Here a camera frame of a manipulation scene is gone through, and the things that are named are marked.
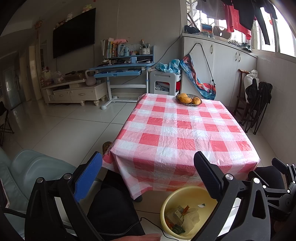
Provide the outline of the person's left hand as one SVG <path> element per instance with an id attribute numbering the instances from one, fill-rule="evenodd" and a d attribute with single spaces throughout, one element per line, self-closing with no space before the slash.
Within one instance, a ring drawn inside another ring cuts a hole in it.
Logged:
<path id="1" fill-rule="evenodd" d="M 126 236 L 114 239 L 113 241 L 160 241 L 162 234 L 160 233 L 151 233 L 141 236 Z"/>

